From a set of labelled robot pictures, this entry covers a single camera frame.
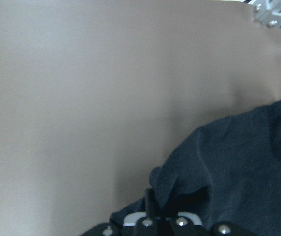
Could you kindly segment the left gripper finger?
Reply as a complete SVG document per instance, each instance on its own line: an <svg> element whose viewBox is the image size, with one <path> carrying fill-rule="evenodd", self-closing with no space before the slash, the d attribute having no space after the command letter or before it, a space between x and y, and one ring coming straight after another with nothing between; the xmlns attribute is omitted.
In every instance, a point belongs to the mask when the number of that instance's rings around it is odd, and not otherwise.
<svg viewBox="0 0 281 236"><path fill-rule="evenodd" d="M145 191L145 213L146 217L150 219L156 219L161 217L161 210L154 196L154 190L151 188Z"/></svg>

